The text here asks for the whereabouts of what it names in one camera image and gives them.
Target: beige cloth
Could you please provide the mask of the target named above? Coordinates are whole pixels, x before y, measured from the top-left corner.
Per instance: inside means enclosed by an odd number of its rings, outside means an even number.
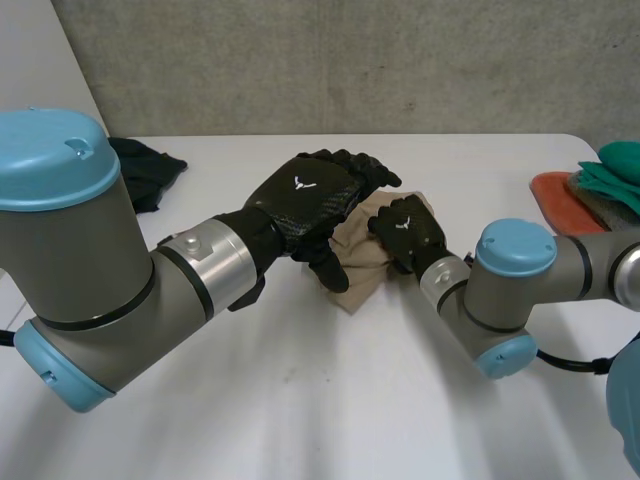
[[[389,206],[396,198],[413,194],[418,195],[433,214],[431,205],[420,192],[374,192],[334,230],[329,243],[349,277],[349,290],[345,293],[327,291],[327,295],[347,312],[355,313],[378,285],[386,280],[387,267],[392,260],[376,238],[369,233],[369,218],[377,215],[380,207]]]

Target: gray wall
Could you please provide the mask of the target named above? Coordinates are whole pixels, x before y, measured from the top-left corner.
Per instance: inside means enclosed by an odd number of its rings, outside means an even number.
[[[638,138],[638,0],[53,0],[115,135]]]

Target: table surface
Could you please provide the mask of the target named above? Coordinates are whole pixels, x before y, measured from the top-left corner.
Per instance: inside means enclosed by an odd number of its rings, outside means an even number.
[[[596,160],[567,135],[141,140],[190,164],[160,210],[139,217],[150,248],[237,209],[294,154],[347,148],[380,158],[402,190],[424,192],[464,255],[497,218],[545,224],[528,188],[534,175]],[[15,329],[33,312],[0,282],[0,326]],[[528,325],[543,349],[574,359],[612,355],[638,328],[633,313],[604,301],[536,307]],[[605,381],[537,360],[488,381],[415,281],[389,281],[349,316],[283,259],[257,305],[217,316],[86,415],[0,349],[0,478],[632,479]]]

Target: green cloth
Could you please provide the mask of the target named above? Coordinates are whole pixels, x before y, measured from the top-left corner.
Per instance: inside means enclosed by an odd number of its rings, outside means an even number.
[[[640,185],[640,143],[613,142],[602,147],[598,157],[618,177]]]
[[[617,200],[640,215],[640,187],[618,178],[601,163],[580,162],[583,170],[578,185],[599,193],[609,200]]]
[[[614,232],[640,226],[640,216],[636,215],[624,203],[582,188],[580,186],[582,175],[585,175],[585,172],[576,172],[571,175],[567,180],[567,186],[571,193],[597,217],[600,223]]]

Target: white logo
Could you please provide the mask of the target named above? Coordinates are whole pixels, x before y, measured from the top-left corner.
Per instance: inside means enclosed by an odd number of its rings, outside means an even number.
[[[305,185],[300,180],[298,180],[298,177],[294,178],[293,181],[296,184],[296,190],[300,190],[301,188],[311,188],[317,185],[315,183],[310,183],[309,185]]]
[[[396,225],[396,228],[404,228],[405,230],[409,230],[409,224],[411,223],[411,217],[407,217],[407,222],[402,225]]]

